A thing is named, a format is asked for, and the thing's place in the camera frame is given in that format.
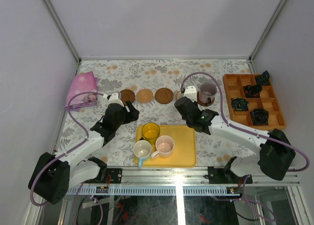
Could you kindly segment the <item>purple glass cup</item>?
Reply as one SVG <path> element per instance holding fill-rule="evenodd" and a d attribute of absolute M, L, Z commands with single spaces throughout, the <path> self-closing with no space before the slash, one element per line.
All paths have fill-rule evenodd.
<path fill-rule="evenodd" d="M 207 98 L 215 98 L 217 87 L 213 83 L 203 83 L 198 93 L 200 100 L 206 102 Z"/>

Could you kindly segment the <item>pink ceramic mug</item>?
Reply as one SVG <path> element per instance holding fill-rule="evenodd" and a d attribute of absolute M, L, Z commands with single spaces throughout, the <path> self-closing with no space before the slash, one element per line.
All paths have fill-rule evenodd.
<path fill-rule="evenodd" d="M 155 143 L 155 152 L 151 154 L 151 158 L 170 157 L 174 151 L 175 143 L 170 136 L 160 136 Z"/>

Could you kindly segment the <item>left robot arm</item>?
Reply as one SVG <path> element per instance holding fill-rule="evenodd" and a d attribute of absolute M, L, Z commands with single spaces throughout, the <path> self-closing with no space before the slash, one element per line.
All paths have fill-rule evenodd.
<path fill-rule="evenodd" d="M 116 134 L 121 125 L 137 121 L 139 111 L 130 101 L 126 106 L 109 104 L 105 114 L 88 131 L 88 137 L 69 149 L 48 152 L 38 159 L 28 184 L 31 202 L 39 206 L 34 194 L 47 203 L 59 203 L 67 191 L 83 182 L 102 183 L 107 179 L 107 164 L 88 155 L 104 147 Z"/>

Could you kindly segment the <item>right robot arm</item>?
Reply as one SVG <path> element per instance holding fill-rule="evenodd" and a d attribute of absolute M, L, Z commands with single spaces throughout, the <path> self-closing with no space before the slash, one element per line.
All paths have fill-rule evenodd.
<path fill-rule="evenodd" d="M 224 178 L 235 183 L 249 174 L 263 173 L 281 181 L 285 177 L 296 153 L 287 147 L 288 139 L 278 129 L 261 131 L 230 120 L 212 110 L 200 110 L 196 102 L 182 97 L 174 104 L 186 125 L 196 132 L 213 135 L 242 145 L 253 155 L 231 157 L 224 167 Z"/>

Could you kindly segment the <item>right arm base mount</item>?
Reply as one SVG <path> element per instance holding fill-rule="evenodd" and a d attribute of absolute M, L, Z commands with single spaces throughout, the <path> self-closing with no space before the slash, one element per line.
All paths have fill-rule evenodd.
<path fill-rule="evenodd" d="M 223 168 L 208 167 L 204 176 L 210 184 L 240 184 L 245 181 L 246 175 L 253 172 L 256 163 L 252 157 L 231 157 Z"/>

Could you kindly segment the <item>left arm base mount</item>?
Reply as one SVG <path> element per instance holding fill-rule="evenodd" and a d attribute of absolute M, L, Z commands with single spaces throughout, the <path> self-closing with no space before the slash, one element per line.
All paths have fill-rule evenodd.
<path fill-rule="evenodd" d="M 122 180 L 122 169 L 120 168 L 108 168 L 107 164 L 96 158 L 91 157 L 88 159 L 96 163 L 100 167 L 100 171 L 96 178 L 87 180 L 86 183 L 106 183 L 106 184 L 120 184 Z"/>

